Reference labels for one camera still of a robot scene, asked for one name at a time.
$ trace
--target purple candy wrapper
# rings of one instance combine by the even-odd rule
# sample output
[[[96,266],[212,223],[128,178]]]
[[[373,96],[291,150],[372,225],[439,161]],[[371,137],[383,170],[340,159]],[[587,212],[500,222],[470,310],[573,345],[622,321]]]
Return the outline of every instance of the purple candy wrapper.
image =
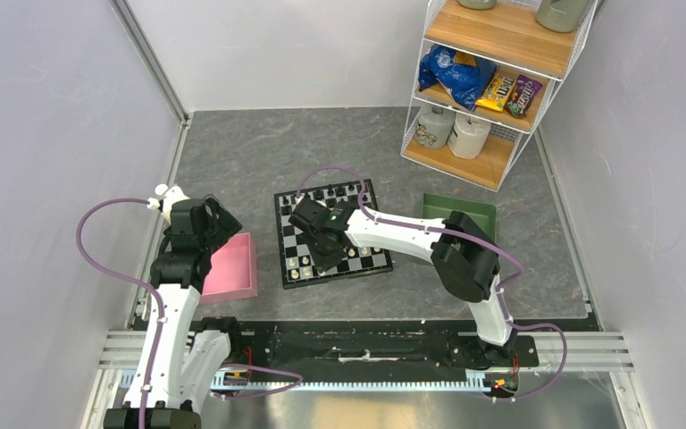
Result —
[[[517,118],[523,118],[527,115],[527,110],[532,105],[532,100],[535,95],[543,88],[543,84],[530,79],[522,74],[516,80],[514,92],[506,102],[506,110]]]

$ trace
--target wooden shelf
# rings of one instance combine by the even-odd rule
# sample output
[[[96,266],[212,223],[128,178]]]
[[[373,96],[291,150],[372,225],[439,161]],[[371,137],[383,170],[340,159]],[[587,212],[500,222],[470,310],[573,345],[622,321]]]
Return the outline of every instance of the wooden shelf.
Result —
[[[448,144],[440,149],[430,149],[412,139],[404,151],[404,156],[442,172],[449,172],[462,179],[498,190],[513,149],[514,142],[489,136],[476,158],[462,159],[454,156]]]
[[[518,70],[508,66],[499,67],[498,73],[502,76],[506,76],[511,79],[516,79],[520,75],[520,72]],[[495,110],[481,106],[475,106],[474,112],[470,112],[469,110],[459,105],[456,101],[454,101],[453,97],[451,97],[448,94],[448,92],[446,92],[446,90],[443,88],[443,86],[439,83],[436,83],[435,85],[425,89],[424,91],[420,91],[419,89],[417,89],[414,92],[414,94],[417,96],[422,96],[425,98],[435,100],[437,102],[442,103],[443,105],[450,105],[451,107],[454,107],[456,110],[464,112],[465,114],[470,114],[472,116],[477,116],[494,122],[501,122],[506,126],[515,128],[522,132],[529,133],[532,131],[532,125],[535,124],[535,118],[538,117],[538,111],[540,110],[540,105],[543,103],[543,96],[545,95],[546,87],[550,82],[550,80],[542,79],[539,76],[532,76],[531,78],[542,83],[543,88],[540,89],[538,94],[535,96],[535,99],[532,100],[532,105],[530,106],[530,109],[527,111],[527,116],[523,118],[516,118],[506,110],[504,110],[503,112],[496,112]]]
[[[488,11],[447,0],[425,38],[472,54],[512,63],[562,79],[577,31],[556,33],[535,21],[535,11],[498,3]]]

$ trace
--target blue chip bag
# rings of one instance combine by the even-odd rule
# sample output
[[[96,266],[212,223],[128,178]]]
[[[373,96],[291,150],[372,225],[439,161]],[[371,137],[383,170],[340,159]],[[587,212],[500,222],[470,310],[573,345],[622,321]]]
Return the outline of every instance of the blue chip bag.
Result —
[[[440,83],[459,105],[472,110],[495,71],[490,60],[435,45],[419,62],[419,90]]]

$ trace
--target chessboard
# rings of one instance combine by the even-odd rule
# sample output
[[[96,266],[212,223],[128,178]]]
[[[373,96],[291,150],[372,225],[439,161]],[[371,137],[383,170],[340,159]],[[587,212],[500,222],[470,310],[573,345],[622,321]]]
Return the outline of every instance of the chessboard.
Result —
[[[377,210],[372,181],[365,180],[367,191],[364,193],[365,206]],[[306,198],[322,201],[332,208],[339,201],[356,202],[362,185],[358,181],[347,181],[316,188],[302,189]],[[301,230],[290,224],[290,214],[296,208],[296,191],[290,190],[274,194],[275,216],[277,219],[278,242],[280,244],[280,267],[283,289],[347,279],[362,275],[387,273],[393,271],[390,252],[381,248],[350,248],[348,255],[338,266],[320,273],[314,266],[309,247],[298,242]]]

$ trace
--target white wall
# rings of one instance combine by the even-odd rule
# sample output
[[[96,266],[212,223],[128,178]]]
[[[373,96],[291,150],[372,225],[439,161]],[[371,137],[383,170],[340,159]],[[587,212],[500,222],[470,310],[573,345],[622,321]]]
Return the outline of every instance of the white wall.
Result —
[[[108,1],[0,0],[0,428],[78,427],[131,287],[82,260],[75,225],[149,196],[177,132]],[[89,251],[134,273],[153,215],[99,214]]]
[[[686,2],[610,0],[544,138],[600,314],[686,427]]]
[[[188,110],[408,105],[428,0],[130,0]]]

